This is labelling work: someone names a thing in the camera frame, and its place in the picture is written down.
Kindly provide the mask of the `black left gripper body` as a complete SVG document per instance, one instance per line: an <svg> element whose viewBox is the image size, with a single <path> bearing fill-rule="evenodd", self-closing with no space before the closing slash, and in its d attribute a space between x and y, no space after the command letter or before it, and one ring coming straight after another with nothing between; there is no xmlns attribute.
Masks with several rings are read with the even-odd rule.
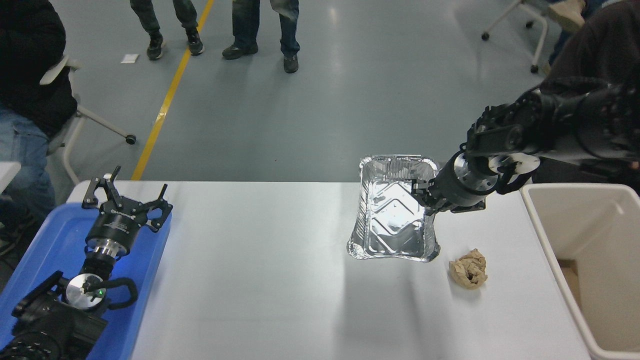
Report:
<svg viewBox="0 0 640 360"><path fill-rule="evenodd" d="M103 203L99 215L86 236L89 248L118 244L120 249L132 249L142 226L148 220L148 209L132 213L133 208L117 209L112 203Z"/></svg>

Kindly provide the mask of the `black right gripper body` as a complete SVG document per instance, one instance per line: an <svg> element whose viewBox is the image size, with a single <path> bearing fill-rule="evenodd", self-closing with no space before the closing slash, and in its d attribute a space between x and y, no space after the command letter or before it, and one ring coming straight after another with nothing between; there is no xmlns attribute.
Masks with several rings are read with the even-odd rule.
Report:
<svg viewBox="0 0 640 360"><path fill-rule="evenodd" d="M454 156L434 178L430 192L441 198L439 212L465 212L478 208L489 194L489 176L466 156Z"/></svg>

